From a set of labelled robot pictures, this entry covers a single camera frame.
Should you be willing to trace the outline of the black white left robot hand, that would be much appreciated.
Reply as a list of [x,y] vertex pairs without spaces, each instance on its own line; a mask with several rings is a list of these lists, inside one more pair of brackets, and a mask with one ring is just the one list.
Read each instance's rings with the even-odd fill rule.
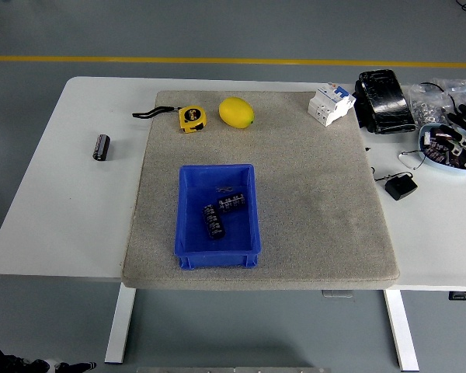
[[45,373],[45,372],[87,372],[95,369],[96,362],[81,362],[69,364],[67,362],[56,362],[36,359],[27,360],[16,355],[4,354],[0,349],[0,373],[23,372],[23,373]]

